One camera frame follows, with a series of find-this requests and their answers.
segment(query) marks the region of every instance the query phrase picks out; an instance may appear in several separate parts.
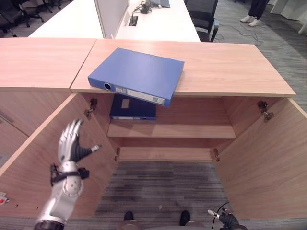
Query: blue file folder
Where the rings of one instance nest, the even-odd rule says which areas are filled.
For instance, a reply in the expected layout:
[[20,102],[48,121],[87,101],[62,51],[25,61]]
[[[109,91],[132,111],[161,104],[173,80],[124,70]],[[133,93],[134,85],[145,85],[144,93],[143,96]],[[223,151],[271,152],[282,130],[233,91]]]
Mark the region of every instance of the blue file folder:
[[155,120],[155,106],[154,103],[115,94],[110,117],[121,120]]
[[183,61],[117,48],[88,80],[91,86],[169,107],[183,66]]

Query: office chair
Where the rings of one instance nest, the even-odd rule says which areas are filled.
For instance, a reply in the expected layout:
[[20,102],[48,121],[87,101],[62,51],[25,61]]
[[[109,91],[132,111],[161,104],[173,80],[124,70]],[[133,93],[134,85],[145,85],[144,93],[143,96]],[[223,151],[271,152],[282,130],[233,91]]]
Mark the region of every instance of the office chair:
[[52,7],[54,7],[54,2],[56,2],[57,6],[58,6],[58,9],[59,10],[61,9],[61,2],[62,2],[62,0],[48,0],[48,1],[50,2]]
[[218,20],[214,18],[218,0],[185,0],[190,17],[201,42],[213,42],[219,28]]
[[[27,18],[28,20],[30,18],[39,18],[40,20],[42,20],[43,23],[45,22],[44,19],[39,15],[38,7],[35,7],[35,10],[33,12],[28,12],[27,10],[23,8],[23,3],[28,2],[30,0],[11,0],[11,1],[19,7],[19,9],[23,12],[25,18]],[[43,0],[43,5],[44,4],[45,4],[45,7],[50,11],[50,13],[52,13],[52,11],[47,6],[45,0]]]
[[24,18],[21,9],[11,0],[0,0],[0,29],[7,33],[11,32],[13,37],[17,37],[11,28],[17,26],[19,22],[25,19],[27,27],[30,27],[27,18]]

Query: person's feet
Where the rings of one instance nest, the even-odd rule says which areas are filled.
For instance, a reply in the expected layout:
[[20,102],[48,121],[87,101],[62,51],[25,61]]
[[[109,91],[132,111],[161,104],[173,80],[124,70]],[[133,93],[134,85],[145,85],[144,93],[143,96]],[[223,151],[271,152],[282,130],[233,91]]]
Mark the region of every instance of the person's feet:
[[189,211],[184,210],[180,216],[180,226],[185,226],[191,220],[191,215]]
[[257,18],[255,18],[250,24],[248,24],[249,26],[256,26],[258,25],[260,22],[260,20],[258,20]]
[[134,220],[134,217],[133,217],[133,212],[126,212],[125,216],[124,216],[124,220]]
[[247,23],[249,20],[251,19],[251,16],[246,16],[245,18],[242,18],[240,21],[242,22],[242,23]]

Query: open cabinet door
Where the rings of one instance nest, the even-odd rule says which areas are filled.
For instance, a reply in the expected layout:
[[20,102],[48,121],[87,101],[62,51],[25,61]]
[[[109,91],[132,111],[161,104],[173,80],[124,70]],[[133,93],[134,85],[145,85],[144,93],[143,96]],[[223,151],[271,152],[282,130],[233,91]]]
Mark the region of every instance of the open cabinet door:
[[51,194],[50,165],[54,162],[59,164],[59,138],[73,119],[84,120],[80,130],[81,146],[103,145],[99,151],[78,163],[79,167],[90,171],[90,177],[84,180],[84,189],[73,216],[94,214],[117,161],[116,150],[101,124],[94,114],[88,119],[84,115],[85,109],[89,109],[89,103],[82,94],[71,94],[0,169],[0,191],[11,200],[0,206],[1,216],[37,217],[40,213]]
[[238,218],[307,216],[307,114],[280,99],[213,161]]

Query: cabinet hinge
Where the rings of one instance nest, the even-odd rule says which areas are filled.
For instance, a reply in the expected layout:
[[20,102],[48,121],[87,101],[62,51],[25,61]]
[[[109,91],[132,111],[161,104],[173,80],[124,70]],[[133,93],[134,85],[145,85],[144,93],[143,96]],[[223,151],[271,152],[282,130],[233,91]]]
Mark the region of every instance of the cabinet hinge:
[[214,157],[215,157],[216,162],[219,162],[219,161],[220,161],[220,158],[218,157],[218,155],[219,155],[219,150],[217,150],[216,148],[214,148],[214,149],[213,149],[213,153],[214,153]]
[[264,116],[264,122],[267,122],[267,121],[269,121],[271,118],[274,117],[274,113],[272,113],[272,112],[269,113],[269,112],[268,112],[268,109],[267,109],[268,103],[267,103],[267,102],[259,101],[259,102],[257,103],[257,105],[258,105],[258,108],[259,108],[260,112],[262,112],[262,114],[263,114],[263,116]]
[[117,148],[117,149],[116,149],[116,156],[115,156],[115,158],[114,158],[115,161],[118,160],[119,155],[120,155],[120,148]]
[[90,101],[91,105],[90,105],[90,108],[89,109],[86,109],[84,111],[84,115],[88,118],[88,119],[91,119],[91,114],[93,111],[95,111],[96,107],[97,107],[97,103],[98,103],[98,100],[96,98],[92,98],[91,101]]

